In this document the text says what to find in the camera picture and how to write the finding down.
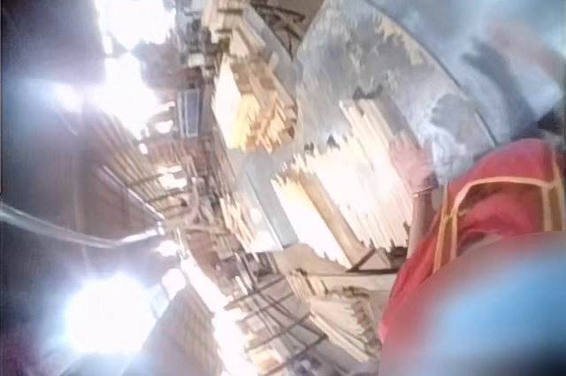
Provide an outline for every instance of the bracelet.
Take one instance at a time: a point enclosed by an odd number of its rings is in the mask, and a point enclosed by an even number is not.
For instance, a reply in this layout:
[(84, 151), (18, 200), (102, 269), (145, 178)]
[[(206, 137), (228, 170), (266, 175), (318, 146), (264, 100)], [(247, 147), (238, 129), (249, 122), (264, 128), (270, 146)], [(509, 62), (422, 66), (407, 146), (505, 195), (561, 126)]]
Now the bracelet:
[(432, 188), (426, 188), (425, 190), (421, 190), (419, 192), (412, 193), (411, 196), (413, 197), (421, 197), (424, 195), (428, 195), (432, 193)]

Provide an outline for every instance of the red garment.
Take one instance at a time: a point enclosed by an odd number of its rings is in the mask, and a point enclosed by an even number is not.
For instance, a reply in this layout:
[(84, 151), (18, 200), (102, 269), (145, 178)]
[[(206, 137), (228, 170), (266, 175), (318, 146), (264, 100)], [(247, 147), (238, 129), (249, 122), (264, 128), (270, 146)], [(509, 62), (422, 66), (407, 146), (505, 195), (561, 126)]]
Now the red garment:
[[(556, 179), (555, 154), (546, 143), (528, 139), (508, 144), (481, 159), (462, 177), (447, 186), (448, 203), (474, 180), (491, 177), (524, 177), (551, 182)], [(511, 237), (544, 231), (541, 193), (533, 186), (505, 182), (470, 190), (466, 196), (465, 215), (457, 220), (457, 245), (460, 248), (470, 240), (484, 235)], [(401, 267), (389, 302), (379, 326), (379, 338), (384, 341), (395, 313), (409, 295), (433, 273), (435, 251), (440, 227), (440, 212), (431, 229), (407, 262)]]

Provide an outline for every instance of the person's right hand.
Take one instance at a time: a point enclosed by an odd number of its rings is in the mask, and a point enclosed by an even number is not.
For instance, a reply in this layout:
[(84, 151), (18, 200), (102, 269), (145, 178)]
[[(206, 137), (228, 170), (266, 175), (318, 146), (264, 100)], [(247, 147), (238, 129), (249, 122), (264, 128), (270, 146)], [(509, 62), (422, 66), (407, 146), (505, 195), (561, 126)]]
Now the person's right hand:
[(430, 155), (426, 149), (420, 148), (407, 132), (401, 132), (391, 141), (389, 157), (411, 193), (434, 188), (434, 170)]

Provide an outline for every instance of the sawdust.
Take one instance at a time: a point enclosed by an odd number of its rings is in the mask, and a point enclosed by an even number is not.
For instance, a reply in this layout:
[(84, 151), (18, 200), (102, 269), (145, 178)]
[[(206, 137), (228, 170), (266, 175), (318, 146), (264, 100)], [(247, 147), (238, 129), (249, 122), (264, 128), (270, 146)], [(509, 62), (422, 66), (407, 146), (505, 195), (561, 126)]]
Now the sawdust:
[(421, 65), (425, 62), (425, 54), (421, 46), (399, 25), (385, 15), (380, 15), (376, 33), (383, 35), (386, 42), (390, 37), (394, 44), (400, 44), (407, 53), (411, 65)]

